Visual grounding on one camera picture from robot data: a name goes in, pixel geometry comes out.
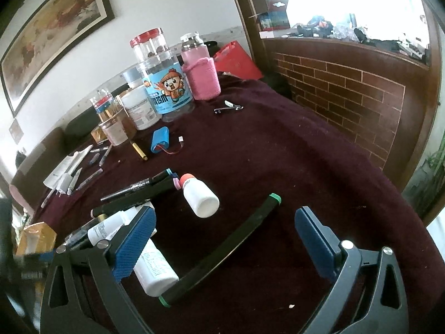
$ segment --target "brick pattern panel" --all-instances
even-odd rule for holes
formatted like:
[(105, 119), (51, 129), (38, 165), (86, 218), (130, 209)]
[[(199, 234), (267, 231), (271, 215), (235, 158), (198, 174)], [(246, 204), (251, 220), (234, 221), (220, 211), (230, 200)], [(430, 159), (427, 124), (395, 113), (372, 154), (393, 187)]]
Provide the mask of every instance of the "brick pattern panel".
[(405, 87), (326, 61), (285, 54), (275, 54), (274, 59), (294, 101), (340, 130), (383, 169), (399, 125)]

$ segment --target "red cap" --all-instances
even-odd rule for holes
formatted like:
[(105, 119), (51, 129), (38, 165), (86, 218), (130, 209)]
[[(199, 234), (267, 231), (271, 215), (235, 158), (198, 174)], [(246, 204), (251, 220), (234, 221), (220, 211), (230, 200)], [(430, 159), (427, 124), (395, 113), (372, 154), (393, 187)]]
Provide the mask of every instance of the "red cap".
[(157, 37), (157, 36), (159, 36), (161, 34), (163, 34), (161, 28), (148, 30), (148, 31), (142, 33), (141, 35), (138, 35), (134, 39), (130, 40), (130, 46), (132, 48), (134, 48), (136, 45), (145, 43), (148, 40), (154, 39), (155, 37)]
[(196, 178), (196, 177), (191, 175), (190, 173), (186, 173), (185, 175), (182, 175), (181, 179), (179, 180), (179, 183), (181, 184), (181, 188), (184, 185), (184, 182), (186, 180), (188, 180), (189, 178)]

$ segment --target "dark red cloth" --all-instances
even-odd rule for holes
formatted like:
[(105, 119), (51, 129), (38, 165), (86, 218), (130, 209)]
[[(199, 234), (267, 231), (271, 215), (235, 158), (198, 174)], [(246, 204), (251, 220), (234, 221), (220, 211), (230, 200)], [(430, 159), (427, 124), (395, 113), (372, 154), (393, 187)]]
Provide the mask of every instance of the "dark red cloth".
[[(134, 274), (122, 281), (155, 333), (298, 332), (328, 289), (294, 228), (295, 210), (304, 205), (341, 240), (361, 249), (394, 249), (415, 328), (445, 289), (445, 264), (395, 187), (338, 130), (266, 84), (222, 77), (221, 86), (221, 96), (196, 102), (192, 113), (166, 124), (172, 149), (184, 137), (179, 154), (150, 152), (152, 132), (164, 125), (159, 122), (136, 139), (148, 161), (129, 144), (113, 148), (96, 181), (71, 197), (52, 197), (34, 222), (48, 223), (59, 244), (90, 219), (103, 195), (168, 167), (179, 175), (190, 172), (219, 197), (215, 215), (195, 216), (180, 191), (153, 202), (158, 230), (153, 241), (181, 277), (273, 192), (282, 205), (170, 309), (146, 296)], [(224, 100), (244, 109), (215, 115)], [(83, 171), (80, 181), (96, 169)]]

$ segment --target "silver screw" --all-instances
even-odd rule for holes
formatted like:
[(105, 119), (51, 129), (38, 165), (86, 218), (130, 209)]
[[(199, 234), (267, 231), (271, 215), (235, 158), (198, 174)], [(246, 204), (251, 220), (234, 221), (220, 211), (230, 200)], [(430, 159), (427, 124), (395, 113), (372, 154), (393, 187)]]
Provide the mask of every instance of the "silver screw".
[(341, 245), (343, 246), (344, 249), (347, 249), (347, 250), (350, 250), (354, 247), (354, 244), (349, 240), (342, 241)]
[(65, 245), (59, 246), (59, 247), (56, 249), (56, 252), (57, 252), (58, 254), (64, 253), (65, 251), (66, 251), (66, 246), (65, 246)]
[(392, 249), (388, 246), (383, 248), (383, 252), (387, 255), (392, 255)]
[(96, 246), (98, 249), (106, 249), (110, 245), (108, 240), (100, 240)]

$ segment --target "red wire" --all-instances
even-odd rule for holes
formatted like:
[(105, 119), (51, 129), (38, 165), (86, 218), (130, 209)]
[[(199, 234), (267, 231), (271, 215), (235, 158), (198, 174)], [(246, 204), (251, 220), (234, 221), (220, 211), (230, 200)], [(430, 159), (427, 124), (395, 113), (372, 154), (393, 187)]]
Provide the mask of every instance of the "red wire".
[(175, 151), (175, 152), (169, 152), (168, 150), (166, 150), (166, 149), (164, 149), (164, 147), (163, 146), (161, 146), (160, 144), (157, 144), (154, 148), (156, 149), (156, 148), (160, 148), (160, 149), (162, 149), (165, 153), (167, 153), (167, 154), (177, 154), (177, 153), (179, 153), (179, 151), (181, 150), (181, 148), (184, 146), (184, 142), (181, 142), (181, 147), (177, 150), (177, 151)]

